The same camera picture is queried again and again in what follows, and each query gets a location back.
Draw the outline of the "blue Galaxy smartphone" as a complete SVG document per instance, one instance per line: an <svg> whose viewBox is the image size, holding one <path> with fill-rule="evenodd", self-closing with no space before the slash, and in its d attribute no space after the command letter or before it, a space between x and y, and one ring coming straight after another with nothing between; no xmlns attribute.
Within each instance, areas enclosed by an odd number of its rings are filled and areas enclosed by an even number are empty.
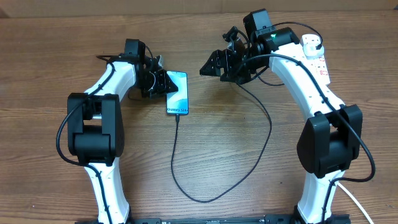
<svg viewBox="0 0 398 224"><path fill-rule="evenodd" d="M167 114L189 114L187 74L185 72L168 71L167 75L178 88L177 91L166 95Z"/></svg>

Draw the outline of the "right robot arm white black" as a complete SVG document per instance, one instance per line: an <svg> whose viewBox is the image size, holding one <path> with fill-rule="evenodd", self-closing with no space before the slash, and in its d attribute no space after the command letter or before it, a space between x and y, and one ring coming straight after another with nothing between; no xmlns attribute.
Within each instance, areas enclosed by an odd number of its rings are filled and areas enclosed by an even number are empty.
<svg viewBox="0 0 398 224"><path fill-rule="evenodd" d="M317 30L297 36L293 22L273 24L265 9L250 12L244 30L232 27L228 43L214 51L200 74L243 85L271 70L298 104L305 121L297 155L305 169L302 196L292 223L349 223L348 215L331 211L337 185L358 158L363 114L330 89L323 39Z"/></svg>

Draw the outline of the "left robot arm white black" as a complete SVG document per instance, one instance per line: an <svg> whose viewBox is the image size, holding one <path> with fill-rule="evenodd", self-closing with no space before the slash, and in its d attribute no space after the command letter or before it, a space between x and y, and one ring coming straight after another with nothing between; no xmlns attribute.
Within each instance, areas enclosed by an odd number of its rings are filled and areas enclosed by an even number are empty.
<svg viewBox="0 0 398 224"><path fill-rule="evenodd" d="M123 53L99 56L106 70L91 88L68 96L61 127L67 128L68 150L77 158L74 164L90 176L98 205L95 223L132 222L119 170L124 150L122 99L134 87L144 98L178 91L162 57L146 55L147 51L142 41L126 39Z"/></svg>

